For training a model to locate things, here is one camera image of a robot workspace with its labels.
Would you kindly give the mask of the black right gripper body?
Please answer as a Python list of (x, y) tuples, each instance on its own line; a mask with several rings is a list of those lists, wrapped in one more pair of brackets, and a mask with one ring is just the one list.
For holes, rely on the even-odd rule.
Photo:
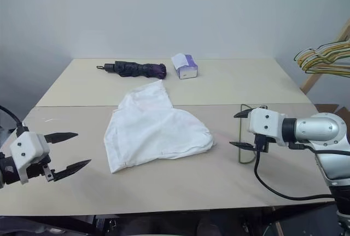
[(254, 144), (256, 152), (268, 153), (269, 143), (269, 138), (266, 135), (255, 134)]

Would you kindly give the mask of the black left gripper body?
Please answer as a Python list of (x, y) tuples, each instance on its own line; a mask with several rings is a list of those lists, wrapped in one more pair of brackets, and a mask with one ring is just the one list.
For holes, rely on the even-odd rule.
[(55, 181), (55, 170), (49, 168), (50, 162), (51, 158), (47, 155), (38, 163), (32, 163), (26, 170), (28, 179), (44, 176), (47, 182)]

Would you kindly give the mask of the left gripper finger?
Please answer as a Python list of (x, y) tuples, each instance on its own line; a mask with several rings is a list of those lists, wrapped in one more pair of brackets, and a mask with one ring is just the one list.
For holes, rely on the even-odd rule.
[(71, 176), (73, 174), (75, 174), (76, 172), (78, 172), (79, 170), (81, 170), (83, 167), (85, 167), (87, 164), (89, 164), (91, 162), (91, 160), (84, 160), (84, 161), (80, 161), (74, 164), (71, 164), (69, 166), (66, 167), (65, 170), (62, 170), (58, 173), (53, 172), (53, 181), (59, 181), (61, 179), (64, 179), (68, 176)]
[(71, 139), (78, 136), (78, 133), (73, 132), (57, 132), (57, 133), (51, 133), (44, 136), (47, 143), (60, 143), (65, 140)]

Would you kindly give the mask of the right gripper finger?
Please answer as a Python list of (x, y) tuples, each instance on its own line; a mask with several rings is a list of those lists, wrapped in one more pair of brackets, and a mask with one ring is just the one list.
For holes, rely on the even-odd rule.
[(255, 151), (256, 148), (249, 143), (244, 143), (244, 142), (239, 142), (239, 141), (230, 141), (229, 142), (231, 145), (238, 147), (239, 149), (242, 150), (248, 150), (248, 151)]
[(248, 118), (249, 113), (254, 110), (254, 108), (250, 108), (250, 109), (246, 109), (246, 110), (242, 110), (240, 112), (238, 112), (237, 114), (234, 115), (234, 118), (237, 119), (246, 119)]

